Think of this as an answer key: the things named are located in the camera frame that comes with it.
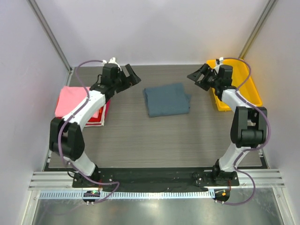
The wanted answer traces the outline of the blue-grey t-shirt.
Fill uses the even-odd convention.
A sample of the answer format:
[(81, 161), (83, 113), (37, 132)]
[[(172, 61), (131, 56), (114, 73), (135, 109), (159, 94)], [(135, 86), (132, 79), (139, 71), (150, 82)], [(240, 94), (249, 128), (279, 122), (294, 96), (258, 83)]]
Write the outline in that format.
[(148, 116), (151, 118), (190, 112), (191, 95), (185, 92), (182, 83), (148, 87), (142, 93)]

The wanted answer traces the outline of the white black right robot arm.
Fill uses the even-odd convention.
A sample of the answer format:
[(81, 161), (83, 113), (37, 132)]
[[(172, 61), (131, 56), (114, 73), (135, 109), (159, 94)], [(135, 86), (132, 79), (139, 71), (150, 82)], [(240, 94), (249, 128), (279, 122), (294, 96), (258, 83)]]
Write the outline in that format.
[(217, 98), (226, 103), (234, 113), (230, 146), (216, 161), (211, 172), (199, 175), (199, 178), (214, 186), (239, 184), (237, 165), (248, 152), (266, 143), (267, 129), (270, 126), (267, 121), (267, 109), (247, 101), (238, 88), (232, 85), (232, 74), (232, 66), (219, 64), (211, 68), (208, 64), (203, 64), (187, 76), (205, 91), (214, 89)]

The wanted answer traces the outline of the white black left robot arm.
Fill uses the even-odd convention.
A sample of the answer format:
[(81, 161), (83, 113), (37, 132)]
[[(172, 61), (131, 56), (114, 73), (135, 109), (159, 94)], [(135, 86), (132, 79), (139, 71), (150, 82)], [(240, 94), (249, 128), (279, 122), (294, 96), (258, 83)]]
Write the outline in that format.
[(102, 73), (90, 87), (84, 88), (86, 97), (69, 114), (53, 118), (50, 124), (49, 148), (60, 156), (63, 164), (70, 164), (83, 176), (88, 187), (99, 183), (98, 166), (85, 153), (82, 131), (92, 115), (105, 106), (117, 93), (137, 85), (141, 79), (130, 64), (125, 65), (128, 75), (113, 60), (104, 64)]

